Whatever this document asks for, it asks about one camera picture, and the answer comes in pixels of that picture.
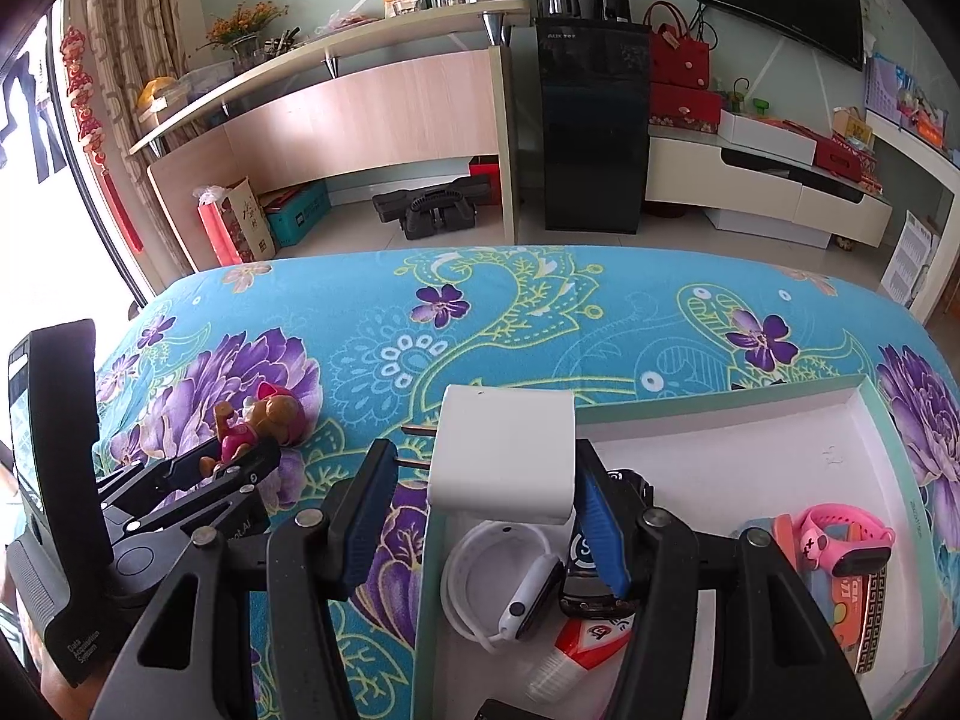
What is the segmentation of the brown pink puppy figurine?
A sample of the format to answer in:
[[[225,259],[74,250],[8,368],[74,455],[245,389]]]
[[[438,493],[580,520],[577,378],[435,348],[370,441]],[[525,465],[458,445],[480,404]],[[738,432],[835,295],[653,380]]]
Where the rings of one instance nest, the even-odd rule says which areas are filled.
[[[270,382],[262,382],[256,396],[245,400],[241,411],[236,411],[229,401],[217,403],[213,418],[220,456],[207,455],[199,460],[204,478],[235,463],[244,452],[265,439],[272,439],[278,445],[295,444],[306,434],[308,426],[301,401],[290,390]]]

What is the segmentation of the orange carrot knife toy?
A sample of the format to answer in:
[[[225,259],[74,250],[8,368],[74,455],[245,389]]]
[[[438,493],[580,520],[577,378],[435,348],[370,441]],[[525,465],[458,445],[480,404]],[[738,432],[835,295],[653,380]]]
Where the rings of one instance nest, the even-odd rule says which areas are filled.
[[[861,644],[867,608],[869,579],[864,575],[828,577],[828,621],[833,635],[846,653]]]

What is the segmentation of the pink kids smartwatch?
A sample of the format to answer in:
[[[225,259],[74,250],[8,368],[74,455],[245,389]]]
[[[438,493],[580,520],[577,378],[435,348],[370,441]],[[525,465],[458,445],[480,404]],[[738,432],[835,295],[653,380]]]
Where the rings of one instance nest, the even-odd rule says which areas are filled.
[[[871,512],[846,504],[812,505],[794,527],[802,566],[832,577],[878,574],[892,557],[896,533]]]

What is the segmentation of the gold black patterned lighter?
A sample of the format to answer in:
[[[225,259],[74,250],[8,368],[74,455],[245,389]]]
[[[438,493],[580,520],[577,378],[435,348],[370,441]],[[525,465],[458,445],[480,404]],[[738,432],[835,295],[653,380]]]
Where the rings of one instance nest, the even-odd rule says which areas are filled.
[[[868,673],[875,665],[878,641],[884,619],[885,593],[887,593],[887,569],[867,575],[864,580],[864,608],[862,608],[862,626],[857,645],[857,674]]]

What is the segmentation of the red white glue bottle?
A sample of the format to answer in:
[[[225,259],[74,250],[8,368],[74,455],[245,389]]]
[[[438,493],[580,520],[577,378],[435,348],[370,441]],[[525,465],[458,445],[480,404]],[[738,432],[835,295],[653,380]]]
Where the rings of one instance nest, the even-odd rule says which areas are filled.
[[[617,619],[568,619],[553,649],[532,673],[526,694],[539,704],[562,700],[628,644],[633,619],[633,614]]]

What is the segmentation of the black toy car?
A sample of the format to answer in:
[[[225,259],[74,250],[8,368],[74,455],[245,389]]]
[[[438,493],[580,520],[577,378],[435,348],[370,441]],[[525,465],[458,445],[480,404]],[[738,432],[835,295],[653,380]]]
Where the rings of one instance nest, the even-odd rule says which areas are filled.
[[[654,504],[654,488],[631,470],[607,470],[579,460],[574,491],[574,525],[566,574],[558,596],[560,611],[573,619],[620,619],[644,605],[630,567],[630,514]]]

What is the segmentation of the white square charger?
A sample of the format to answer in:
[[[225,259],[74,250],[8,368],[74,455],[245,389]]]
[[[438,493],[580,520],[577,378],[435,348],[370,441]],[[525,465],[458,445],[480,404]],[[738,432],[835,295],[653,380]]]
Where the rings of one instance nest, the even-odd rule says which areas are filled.
[[[451,385],[429,437],[431,454],[397,461],[428,473],[428,504],[478,520],[563,525],[573,517],[576,406],[569,390]]]

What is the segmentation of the orange blue naer toy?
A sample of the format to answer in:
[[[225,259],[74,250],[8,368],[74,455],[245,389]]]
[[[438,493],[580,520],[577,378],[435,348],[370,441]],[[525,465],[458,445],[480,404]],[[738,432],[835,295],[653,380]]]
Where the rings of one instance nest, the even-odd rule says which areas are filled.
[[[827,535],[812,522],[800,522],[799,518],[789,514],[779,514],[748,520],[737,530],[737,535],[747,530],[763,530],[768,533],[797,572],[820,569]]]

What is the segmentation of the black plug adapter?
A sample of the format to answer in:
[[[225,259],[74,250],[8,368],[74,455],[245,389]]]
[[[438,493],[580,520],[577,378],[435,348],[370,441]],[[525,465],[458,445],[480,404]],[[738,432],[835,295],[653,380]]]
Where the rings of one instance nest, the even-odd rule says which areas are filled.
[[[487,699],[477,710],[473,720],[550,720],[550,718],[506,704],[503,700]]]

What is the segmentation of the teal storage crate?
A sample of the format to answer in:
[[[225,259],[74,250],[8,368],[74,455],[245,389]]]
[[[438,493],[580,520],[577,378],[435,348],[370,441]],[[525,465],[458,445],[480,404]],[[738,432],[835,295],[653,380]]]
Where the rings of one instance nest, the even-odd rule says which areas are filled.
[[[324,181],[293,185],[260,197],[268,226],[278,249],[293,247],[331,211]]]

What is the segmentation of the black bag on floor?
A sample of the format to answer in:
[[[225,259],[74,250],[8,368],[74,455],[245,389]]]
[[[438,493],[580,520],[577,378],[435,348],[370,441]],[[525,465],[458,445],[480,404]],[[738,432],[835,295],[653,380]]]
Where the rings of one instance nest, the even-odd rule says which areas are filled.
[[[379,193],[373,197],[373,206],[383,223],[398,222],[407,241],[421,241],[472,229],[477,224],[477,205],[490,197],[487,176],[462,176],[448,184]]]

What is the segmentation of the wooden shelf desk unit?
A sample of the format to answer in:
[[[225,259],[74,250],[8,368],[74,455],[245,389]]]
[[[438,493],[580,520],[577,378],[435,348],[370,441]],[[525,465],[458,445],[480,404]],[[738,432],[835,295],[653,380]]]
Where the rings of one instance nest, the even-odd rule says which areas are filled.
[[[516,127],[508,34],[532,20],[527,0],[416,11],[332,32],[247,70],[167,117],[133,145],[155,154],[148,179],[192,271],[217,266],[195,188],[249,179],[277,190],[314,179],[425,161],[494,156],[503,239],[517,236]],[[355,73],[347,57],[459,32],[484,32],[477,50],[430,54]],[[169,133],[275,83],[325,68],[315,85],[229,117],[176,148]]]

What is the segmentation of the yellow flower bouquet vase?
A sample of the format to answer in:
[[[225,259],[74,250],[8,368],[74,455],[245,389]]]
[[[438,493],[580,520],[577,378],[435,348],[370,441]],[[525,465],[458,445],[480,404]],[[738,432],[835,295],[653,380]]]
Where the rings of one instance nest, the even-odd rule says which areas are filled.
[[[286,5],[262,0],[252,7],[239,4],[228,16],[217,16],[205,34],[205,47],[228,50],[236,73],[256,65],[262,31],[278,18],[288,15]]]

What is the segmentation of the white flat box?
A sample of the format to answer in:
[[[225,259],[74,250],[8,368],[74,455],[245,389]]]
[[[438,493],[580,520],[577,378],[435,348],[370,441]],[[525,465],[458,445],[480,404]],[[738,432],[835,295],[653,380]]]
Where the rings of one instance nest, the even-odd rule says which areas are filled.
[[[731,114],[723,110],[718,135],[731,145],[756,149],[783,160],[796,161],[806,166],[811,166],[815,161],[815,140],[763,119],[752,119],[747,115]]]

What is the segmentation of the red gift box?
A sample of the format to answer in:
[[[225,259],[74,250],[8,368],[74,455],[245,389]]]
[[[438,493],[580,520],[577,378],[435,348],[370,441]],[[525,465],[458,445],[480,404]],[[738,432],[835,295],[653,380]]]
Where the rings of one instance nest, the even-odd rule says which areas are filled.
[[[649,123],[716,133],[721,123],[722,98],[714,91],[652,83]]]

